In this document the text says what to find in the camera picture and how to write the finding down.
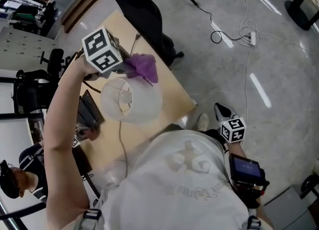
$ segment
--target gray floor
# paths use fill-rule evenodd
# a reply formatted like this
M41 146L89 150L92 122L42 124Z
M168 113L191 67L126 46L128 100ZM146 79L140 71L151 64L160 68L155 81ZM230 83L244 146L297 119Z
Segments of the gray floor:
M207 112L210 127L217 127L213 105L232 105L246 117L244 93L245 71L251 48L233 42L210 41L213 31L209 15L197 9L189 0L153 0L163 18L164 33L170 36L177 50L185 57L172 65L172 71L189 93L199 102L197 113ZM244 0L196 0L201 8L212 12L213 22L231 37L239 35L239 25L245 14ZM312 171L319 156L319 33L311 28L300 29L288 16L285 0L247 0L247 19L258 30L284 40L288 44L262 35L260 44L250 55L247 69L248 132L244 150L248 157L259 161L266 171L270 186L266 202L292 184L302 182ZM93 31L114 10L114 0L99 0L68 35L59 35L60 45L68 45L72 53L81 44L78 38ZM303 8L309 16L313 6ZM265 95L262 99L251 76L255 76Z

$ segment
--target wooden table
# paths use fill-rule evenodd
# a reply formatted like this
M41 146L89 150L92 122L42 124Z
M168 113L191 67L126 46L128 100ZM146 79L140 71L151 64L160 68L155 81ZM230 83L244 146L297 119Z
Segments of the wooden table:
M319 11L309 20L306 14L301 10L300 5L304 0L285 1L285 8L289 16L294 22L304 30L309 30L310 27L319 18ZM311 0L317 7L319 7L319 0Z
M126 51L131 51L137 31L118 10L113 12L102 25L120 40L120 45ZM122 123L121 138L126 151L132 150L142 142L155 136L169 124L187 115L187 113L195 107L181 84L144 38L141 37L138 39L133 53L145 53L155 56L159 76L159 87L163 95L163 107L158 118L149 123L142 125ZM112 73L108 79L121 76L123 75ZM96 81L89 81L88 83L94 88L101 90L108 79L99 78ZM81 94L86 90L89 90L93 100L103 114L100 94L83 84ZM87 140L81 144L93 169L103 169L108 163L123 154L123 149L119 141L119 122L107 118L105 114L103 114L103 116L105 122L101 124L99 137L95 141Z

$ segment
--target shoe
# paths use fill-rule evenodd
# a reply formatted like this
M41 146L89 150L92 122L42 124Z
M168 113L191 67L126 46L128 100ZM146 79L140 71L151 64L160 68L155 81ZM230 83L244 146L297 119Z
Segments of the shoe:
M218 122L240 117L232 107L225 104L215 103L214 111Z
M206 113L202 113L201 115L199 115L199 118L197 120L196 131L197 132L205 132L205 131L207 131L208 124L209 124L208 115Z

